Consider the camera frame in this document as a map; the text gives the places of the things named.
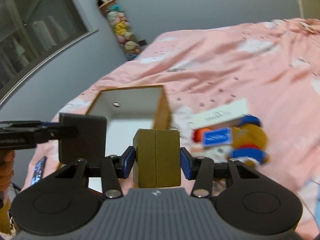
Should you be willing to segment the person's left hand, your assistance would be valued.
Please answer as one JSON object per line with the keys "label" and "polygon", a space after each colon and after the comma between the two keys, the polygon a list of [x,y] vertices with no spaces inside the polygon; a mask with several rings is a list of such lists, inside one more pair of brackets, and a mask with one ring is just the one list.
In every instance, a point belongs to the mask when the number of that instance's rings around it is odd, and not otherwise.
{"label": "person's left hand", "polygon": [[15,151],[7,151],[4,155],[4,163],[1,164],[1,191],[5,191],[11,184],[14,176]]}

